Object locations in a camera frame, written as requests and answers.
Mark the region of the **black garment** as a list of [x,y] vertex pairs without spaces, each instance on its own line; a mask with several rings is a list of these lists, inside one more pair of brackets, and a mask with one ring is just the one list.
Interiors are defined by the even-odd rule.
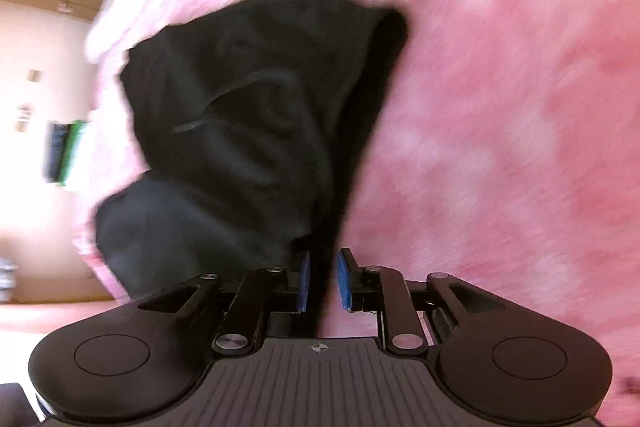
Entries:
[[310,269],[312,337],[363,147],[408,36],[398,9],[245,0],[138,43],[120,75],[146,173],[94,218],[138,299],[210,272]]

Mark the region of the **pink rose blanket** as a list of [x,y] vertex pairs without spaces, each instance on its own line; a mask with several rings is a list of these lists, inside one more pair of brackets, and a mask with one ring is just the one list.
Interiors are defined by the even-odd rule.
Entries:
[[[144,161],[117,76],[160,28],[239,0],[104,0],[70,177],[73,242],[115,297],[92,215]],[[406,277],[446,271],[597,338],[600,418],[639,421],[639,0],[360,0],[410,24],[341,240]]]

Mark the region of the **green black object on floor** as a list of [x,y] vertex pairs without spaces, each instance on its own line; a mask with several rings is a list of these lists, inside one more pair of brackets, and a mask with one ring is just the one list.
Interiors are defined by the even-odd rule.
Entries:
[[51,122],[43,176],[48,183],[65,185],[76,150],[87,121],[74,120],[70,124]]

